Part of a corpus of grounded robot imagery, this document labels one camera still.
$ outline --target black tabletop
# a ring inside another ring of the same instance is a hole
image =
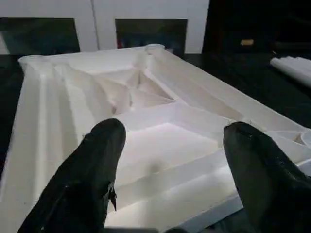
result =
[[[187,62],[275,111],[311,128],[311,92],[269,65],[274,54],[188,54]],[[0,174],[14,123],[23,73],[18,56],[0,55]]]

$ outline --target white cabinet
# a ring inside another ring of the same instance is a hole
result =
[[[1,0],[0,17],[73,18],[80,50],[98,50],[90,0]]]
[[[209,0],[94,0],[101,50],[117,48],[116,19],[187,19],[185,53],[201,53]]]

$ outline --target white plastic tray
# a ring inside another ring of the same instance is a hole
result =
[[[266,131],[306,173],[309,130],[161,46],[21,58],[25,79],[1,183],[0,225],[16,232],[58,166],[101,120],[127,139],[117,169],[117,212],[106,226],[181,226],[197,232],[242,208],[223,128]]]

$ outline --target white rolled object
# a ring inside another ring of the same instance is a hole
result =
[[[294,78],[303,85],[311,88],[311,61],[301,57],[273,58],[270,64]]]

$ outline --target white surface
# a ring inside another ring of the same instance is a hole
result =
[[[307,87],[311,87],[311,61],[301,57],[273,58],[270,64],[296,79]]]
[[[308,129],[163,49],[20,62],[25,81],[1,190],[5,233],[17,232],[57,167],[107,117],[128,136],[115,183],[118,211],[109,209],[107,226],[198,232],[241,209],[222,149],[223,127],[235,120],[272,131],[311,174],[311,149],[297,140]]]
[[[106,226],[154,227],[160,231],[191,224],[206,212],[213,215],[213,208],[236,196],[230,169],[223,167],[173,189],[137,202],[108,215]]]
[[[201,53],[209,0],[94,0],[101,50],[116,49],[118,18],[187,19],[185,53]]]
[[[303,133],[301,136],[301,139],[309,148],[311,148],[311,133],[310,132]]]
[[[98,50],[91,1],[1,0],[0,17],[73,18],[80,50]]]

